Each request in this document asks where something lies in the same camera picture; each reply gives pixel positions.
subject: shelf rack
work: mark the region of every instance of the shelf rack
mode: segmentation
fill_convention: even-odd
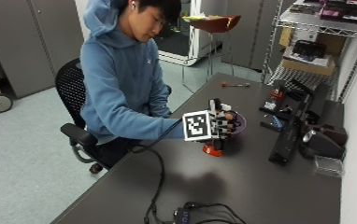
[[[275,79],[287,79],[287,78],[291,79],[293,77],[297,77],[297,76],[299,76],[302,79],[305,79],[305,77],[309,77],[309,79],[311,80],[311,83],[314,83],[315,85],[317,83],[326,82],[326,80],[333,80],[334,82],[329,84],[331,85],[331,88],[334,89],[331,92],[334,92],[337,89],[337,83],[338,83],[337,70],[334,74],[331,75],[331,78],[327,78],[325,76],[317,76],[315,74],[301,72],[301,71],[291,71],[291,69],[283,68],[281,65],[278,65],[275,71],[271,71],[269,67],[269,63],[270,63],[270,57],[273,54],[273,44],[274,44],[275,33],[277,33],[275,31],[278,27],[286,27],[286,28],[291,28],[293,30],[305,30],[305,31],[317,32],[321,34],[339,35],[339,36],[349,37],[349,38],[357,38],[357,24],[341,22],[341,21],[325,21],[325,20],[321,20],[317,15],[293,13],[289,10],[281,13],[282,4],[283,4],[283,0],[278,0],[275,14],[273,18],[273,33],[271,33],[270,42],[267,46],[261,81],[262,83],[265,83],[265,77],[267,73],[271,74],[271,79],[269,81],[270,84],[271,84],[271,81],[274,81]],[[338,102],[343,101],[346,94],[347,94],[347,89],[351,85],[351,82],[355,76],[357,76],[357,59],[351,67],[347,80],[346,80],[346,84],[345,84],[345,87],[342,88],[339,96],[333,93],[330,95],[331,100],[335,101],[338,97],[337,101]]]

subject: light blue hoodie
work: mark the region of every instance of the light blue hoodie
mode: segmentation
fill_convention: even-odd
[[[155,42],[141,43],[122,33],[118,4],[119,0],[89,0],[83,14],[90,35],[81,49],[86,87],[81,115],[99,142],[118,136],[157,139],[177,121],[166,119],[167,89]],[[182,137],[179,124],[166,138]]]

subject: wire shelf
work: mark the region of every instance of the wire shelf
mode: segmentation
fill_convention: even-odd
[[[267,85],[271,85],[277,79],[287,80],[286,86],[290,89],[298,89],[295,85],[290,83],[290,80],[294,78],[299,82],[302,82],[310,89],[315,89],[315,87],[323,82],[330,85],[329,89],[329,99],[331,101],[337,101],[337,85],[338,85],[338,75],[337,71],[331,76],[323,76],[307,72],[302,72],[294,69],[285,68],[281,64],[275,68],[271,78],[269,79]]]
[[[277,26],[357,38],[357,24],[325,21],[317,15],[293,13],[289,10],[281,14]]]

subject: red object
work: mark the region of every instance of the red object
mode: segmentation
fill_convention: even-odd
[[[270,91],[270,95],[274,96],[275,98],[282,98],[283,94],[282,91],[279,91],[278,93],[275,93],[275,90]]]
[[[221,151],[221,150],[215,150],[215,147],[214,147],[214,145],[213,145],[211,142],[210,142],[210,143],[206,143],[206,144],[203,145],[203,147],[202,147],[202,151],[203,151],[206,154],[209,154],[209,155],[211,155],[211,156],[214,156],[214,157],[219,157],[219,156],[222,155],[222,151]]]
[[[237,26],[239,19],[241,16],[222,16],[210,20],[190,21],[190,25],[207,33],[225,33]]]

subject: cabinet door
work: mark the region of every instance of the cabinet door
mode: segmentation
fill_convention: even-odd
[[[227,15],[241,15],[235,28],[230,31],[230,42],[233,48],[233,64],[250,67],[251,51],[255,35],[255,20],[259,10],[259,0],[229,0]],[[230,62],[227,34],[223,36],[222,62]]]
[[[17,97],[54,85],[26,0],[0,0],[0,62]]]
[[[282,12],[289,8],[289,6],[295,2],[295,0],[285,0],[282,6]],[[258,31],[254,42],[254,51],[253,51],[253,59],[251,59],[251,68],[262,69],[263,62],[266,58],[266,51],[270,44],[270,35],[273,31],[273,18],[277,10],[277,0],[265,0],[263,8],[261,13],[261,19],[258,22]],[[270,68],[275,69],[277,65],[279,65],[282,53],[279,50],[282,47],[278,44],[278,39],[281,36],[282,28],[277,28],[275,31],[275,39],[273,45],[273,55],[270,58]]]
[[[285,0],[285,10],[295,0]],[[277,0],[229,0],[227,15],[241,15],[241,21],[230,31],[233,45],[233,64],[262,69],[266,51],[273,31],[273,18],[277,10]],[[229,39],[223,38],[223,53],[229,52]],[[278,52],[278,45],[274,43],[273,52]],[[273,54],[271,67],[281,61],[281,54]],[[230,55],[222,57],[222,62],[230,62]]]
[[[54,73],[79,57],[83,43],[74,0],[30,0]]]

